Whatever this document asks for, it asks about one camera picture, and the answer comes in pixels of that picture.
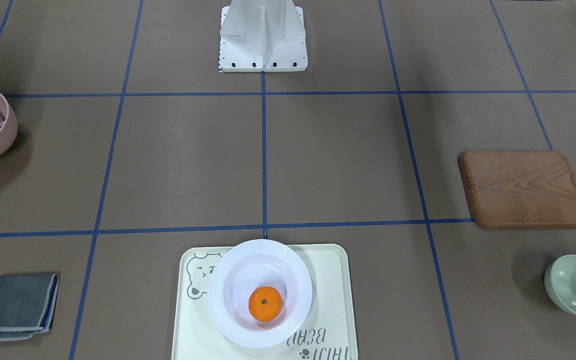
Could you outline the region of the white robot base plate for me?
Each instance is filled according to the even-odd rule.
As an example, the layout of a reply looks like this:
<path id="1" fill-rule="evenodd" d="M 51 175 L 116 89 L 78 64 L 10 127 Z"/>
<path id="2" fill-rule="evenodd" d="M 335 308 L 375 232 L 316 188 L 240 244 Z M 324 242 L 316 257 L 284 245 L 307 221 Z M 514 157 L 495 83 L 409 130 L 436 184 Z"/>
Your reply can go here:
<path id="1" fill-rule="evenodd" d="M 222 7 L 220 21 L 220 71 L 307 70 L 304 10 L 292 0 L 233 0 Z"/>

